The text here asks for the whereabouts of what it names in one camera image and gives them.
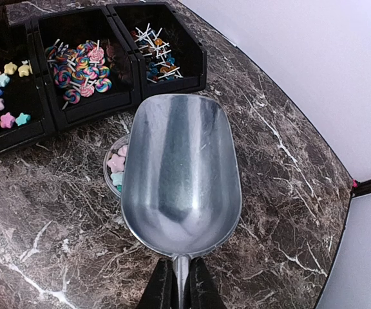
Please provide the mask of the metal candy scoop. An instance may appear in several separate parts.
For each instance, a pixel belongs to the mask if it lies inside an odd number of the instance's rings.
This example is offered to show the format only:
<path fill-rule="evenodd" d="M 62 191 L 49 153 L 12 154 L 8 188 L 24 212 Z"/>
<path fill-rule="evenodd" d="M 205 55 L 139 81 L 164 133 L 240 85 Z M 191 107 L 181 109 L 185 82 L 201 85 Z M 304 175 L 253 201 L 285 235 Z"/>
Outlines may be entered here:
<path fill-rule="evenodd" d="M 242 211 L 231 127 L 221 105 L 163 94 L 138 107 L 125 162 L 121 211 L 132 234 L 173 260 L 179 308 L 191 260 L 224 244 Z"/>

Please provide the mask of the clear plastic cup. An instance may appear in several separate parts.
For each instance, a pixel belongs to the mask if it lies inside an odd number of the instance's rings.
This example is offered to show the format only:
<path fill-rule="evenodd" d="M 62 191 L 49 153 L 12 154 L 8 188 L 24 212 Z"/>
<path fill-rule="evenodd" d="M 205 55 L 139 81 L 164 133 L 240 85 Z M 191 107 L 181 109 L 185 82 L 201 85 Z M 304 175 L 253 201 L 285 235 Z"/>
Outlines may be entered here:
<path fill-rule="evenodd" d="M 108 149 L 103 161 L 103 174 L 111 192 L 120 198 L 126 157 L 128 154 L 129 135 L 119 138 Z"/>

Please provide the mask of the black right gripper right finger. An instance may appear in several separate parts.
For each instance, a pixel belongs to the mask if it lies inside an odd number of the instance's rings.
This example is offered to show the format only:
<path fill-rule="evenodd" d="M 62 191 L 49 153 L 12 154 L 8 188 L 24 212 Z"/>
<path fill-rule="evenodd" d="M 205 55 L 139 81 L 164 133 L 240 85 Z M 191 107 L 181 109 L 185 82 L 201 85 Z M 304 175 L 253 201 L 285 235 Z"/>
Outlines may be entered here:
<path fill-rule="evenodd" d="M 189 271 L 189 294 L 191 308 L 219 308 L 218 291 L 204 260 L 192 260 Z"/>

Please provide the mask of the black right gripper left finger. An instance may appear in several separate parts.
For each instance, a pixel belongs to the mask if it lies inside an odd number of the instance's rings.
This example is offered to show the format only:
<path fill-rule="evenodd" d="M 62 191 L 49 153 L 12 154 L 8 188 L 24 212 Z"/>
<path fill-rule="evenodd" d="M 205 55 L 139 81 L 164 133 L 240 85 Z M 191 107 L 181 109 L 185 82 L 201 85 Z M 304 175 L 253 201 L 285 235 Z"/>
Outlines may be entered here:
<path fill-rule="evenodd" d="M 170 309 L 173 277 L 173 262 L 159 259 L 136 309 Z"/>

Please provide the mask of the black three-compartment candy tray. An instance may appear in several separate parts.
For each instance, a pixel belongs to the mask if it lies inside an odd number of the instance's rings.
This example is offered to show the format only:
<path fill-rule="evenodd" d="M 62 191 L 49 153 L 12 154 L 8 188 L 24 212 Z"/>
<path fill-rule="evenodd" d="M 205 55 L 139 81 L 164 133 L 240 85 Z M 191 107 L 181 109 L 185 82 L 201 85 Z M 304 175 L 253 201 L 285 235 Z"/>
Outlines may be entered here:
<path fill-rule="evenodd" d="M 207 54 L 166 2 L 10 24 L 0 1 L 0 156 L 165 93 L 205 88 Z"/>

